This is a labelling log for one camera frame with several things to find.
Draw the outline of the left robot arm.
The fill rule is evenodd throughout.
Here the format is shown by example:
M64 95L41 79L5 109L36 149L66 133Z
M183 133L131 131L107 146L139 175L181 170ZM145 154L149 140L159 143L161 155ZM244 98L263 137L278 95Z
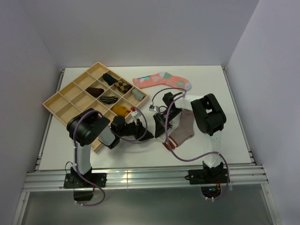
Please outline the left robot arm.
M106 173L93 173L90 163L91 144L95 140L113 149L125 136L134 137L134 142L154 138L139 119L126 123L124 116L117 115L110 121L93 108L72 118L67 131L74 144L74 163L65 176L66 189L105 187Z

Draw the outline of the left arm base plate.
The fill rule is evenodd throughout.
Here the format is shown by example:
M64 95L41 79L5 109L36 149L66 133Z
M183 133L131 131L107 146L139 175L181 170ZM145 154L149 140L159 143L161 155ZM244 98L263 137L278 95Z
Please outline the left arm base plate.
M106 185L106 173L91 173L87 176L84 176L84 178L101 188L104 188ZM63 188L94 188L94 186L84 181L78 176L78 174L67 173L65 176Z

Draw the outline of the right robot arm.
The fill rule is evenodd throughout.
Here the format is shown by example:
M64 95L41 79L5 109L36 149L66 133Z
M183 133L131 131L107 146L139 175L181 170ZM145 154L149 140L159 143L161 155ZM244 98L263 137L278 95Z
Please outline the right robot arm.
M156 110L155 138L165 135L164 146L174 151L193 136L193 126L206 135L207 150L202 154L203 168L188 173L190 184L225 183L229 181L229 168L221 154L221 134L226 123L226 115L214 94L193 96L179 92L168 92L163 96L166 110Z

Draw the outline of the taupe sock with red stripes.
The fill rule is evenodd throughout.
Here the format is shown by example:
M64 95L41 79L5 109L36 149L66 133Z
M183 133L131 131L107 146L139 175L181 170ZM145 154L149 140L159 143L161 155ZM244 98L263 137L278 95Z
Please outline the taupe sock with red stripes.
M194 136L194 114L192 111L183 109L180 115L180 122L177 128L168 136L169 143L174 150L187 139Z

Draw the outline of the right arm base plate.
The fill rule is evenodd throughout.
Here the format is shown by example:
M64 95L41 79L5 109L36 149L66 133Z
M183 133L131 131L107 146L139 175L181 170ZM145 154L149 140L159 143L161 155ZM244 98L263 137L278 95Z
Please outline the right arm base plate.
M197 170L189 170L188 175L186 175L185 180L188 180L190 185L197 184L226 184L228 174L226 169L222 169L218 172L213 172L212 170L205 169L197 169Z

